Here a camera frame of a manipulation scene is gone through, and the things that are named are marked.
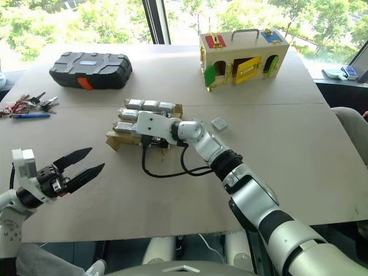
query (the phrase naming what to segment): black cable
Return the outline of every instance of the black cable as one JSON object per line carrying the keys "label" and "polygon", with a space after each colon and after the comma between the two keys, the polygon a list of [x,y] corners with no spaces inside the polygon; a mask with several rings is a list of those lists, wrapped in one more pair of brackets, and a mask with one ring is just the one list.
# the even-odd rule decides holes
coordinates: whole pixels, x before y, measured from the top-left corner
{"label": "black cable", "polygon": [[209,168],[210,170],[204,171],[204,172],[200,172],[199,174],[195,174],[195,173],[192,172],[192,170],[188,170],[187,169],[187,167],[184,164],[184,154],[185,154],[185,151],[188,148],[188,146],[189,145],[186,144],[184,146],[184,149],[182,150],[182,153],[180,154],[180,164],[182,165],[182,168],[183,168],[184,172],[186,172],[187,174],[189,174],[189,175],[191,175],[193,177],[201,177],[202,175],[206,175],[206,174],[212,173],[213,171],[212,171],[212,169],[210,167],[206,167],[206,168]]}
{"label": "black cable", "polygon": [[[143,171],[148,174],[149,176],[151,177],[155,177],[155,178],[168,178],[168,177],[178,177],[180,175],[184,175],[184,174],[187,174],[186,171],[183,171],[183,172],[178,172],[176,174],[167,174],[167,175],[157,175],[157,174],[153,174],[151,173],[150,171],[147,170],[147,168],[145,167],[145,155],[146,155],[146,152],[147,152],[147,147],[143,146],[143,151],[142,151],[142,169]],[[207,166],[205,167],[199,167],[199,168],[194,168],[192,170],[190,170],[190,172],[192,173],[193,171],[200,171],[200,170],[204,170],[208,168]]]}
{"label": "black cable", "polygon": [[9,183],[9,189],[14,188],[14,176],[16,174],[16,168],[14,168],[14,164],[12,164],[13,167],[11,168],[11,173],[10,173],[10,183]]}

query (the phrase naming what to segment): yellow door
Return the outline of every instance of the yellow door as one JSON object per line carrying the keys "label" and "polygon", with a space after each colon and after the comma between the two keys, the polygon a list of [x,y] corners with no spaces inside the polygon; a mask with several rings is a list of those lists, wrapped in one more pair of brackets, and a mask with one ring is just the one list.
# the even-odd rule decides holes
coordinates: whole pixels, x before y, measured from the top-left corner
{"label": "yellow door", "polygon": [[254,77],[258,71],[258,65],[260,63],[260,56],[253,57],[246,62],[240,63],[237,67],[235,83],[238,85]]}

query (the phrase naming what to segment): black tool case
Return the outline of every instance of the black tool case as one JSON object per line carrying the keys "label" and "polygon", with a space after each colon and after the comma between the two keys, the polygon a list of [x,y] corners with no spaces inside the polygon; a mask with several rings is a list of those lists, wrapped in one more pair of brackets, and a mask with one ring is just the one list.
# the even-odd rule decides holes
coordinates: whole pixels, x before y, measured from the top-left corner
{"label": "black tool case", "polygon": [[62,54],[49,71],[59,85],[84,89],[123,88],[131,72],[126,55],[73,52]]}

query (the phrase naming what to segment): small white block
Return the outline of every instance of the small white block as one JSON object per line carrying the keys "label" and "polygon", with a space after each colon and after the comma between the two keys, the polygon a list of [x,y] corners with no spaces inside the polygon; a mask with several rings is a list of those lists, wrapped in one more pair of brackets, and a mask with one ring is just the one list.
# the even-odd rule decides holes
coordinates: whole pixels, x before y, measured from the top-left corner
{"label": "small white block", "polygon": [[212,126],[218,131],[223,131],[225,128],[228,127],[228,122],[226,122],[224,118],[219,117],[212,121]]}

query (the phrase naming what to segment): cable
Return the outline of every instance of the cable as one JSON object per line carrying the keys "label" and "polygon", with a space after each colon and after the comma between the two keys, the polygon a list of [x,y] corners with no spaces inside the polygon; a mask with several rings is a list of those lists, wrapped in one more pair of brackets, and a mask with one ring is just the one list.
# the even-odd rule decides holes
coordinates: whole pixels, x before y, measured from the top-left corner
{"label": "cable", "polygon": [[200,177],[202,175],[206,175],[206,174],[212,173],[213,170],[210,167],[206,167],[206,168],[209,168],[210,170],[204,171],[204,172],[200,172],[198,174],[194,174],[193,172],[191,172],[191,170],[188,170],[187,169],[187,167],[184,164],[184,154],[185,154],[185,151],[188,148],[188,146],[189,146],[188,144],[185,144],[184,149],[182,150],[182,153],[180,154],[180,164],[182,165],[182,168],[183,168],[184,172],[186,172],[187,174],[189,174],[189,175],[191,175],[193,177]]}
{"label": "cable", "polygon": [[210,249],[211,251],[213,251],[213,252],[215,252],[220,258],[221,258],[221,261],[223,262],[223,263],[225,263],[225,260],[224,260],[224,257],[222,257],[221,256],[221,254],[217,251],[217,250],[215,250],[215,249],[213,249],[211,246],[209,246],[208,245],[208,243],[207,243],[207,241],[205,240],[205,238],[202,236],[202,234],[198,234],[201,238],[202,238],[202,240],[205,242],[205,244],[206,244],[206,246],[208,247],[208,249]]}
{"label": "cable", "polygon": [[[157,175],[157,174],[153,174],[150,171],[147,170],[147,168],[145,167],[145,155],[147,152],[147,147],[143,147],[143,151],[142,151],[142,169],[143,171],[148,174],[151,177],[155,177],[155,178],[168,178],[168,177],[178,177],[180,175],[185,175],[187,174],[187,172],[183,171],[183,172],[178,172],[176,174],[166,174],[166,175]],[[199,168],[194,168],[192,170],[190,170],[190,172],[192,173],[193,171],[200,171],[200,170],[204,170],[208,167],[199,167]]]}
{"label": "cable", "polygon": [[14,164],[11,164],[11,173],[10,173],[10,183],[9,183],[9,189],[14,188],[14,176],[16,174],[16,168],[14,168]]}

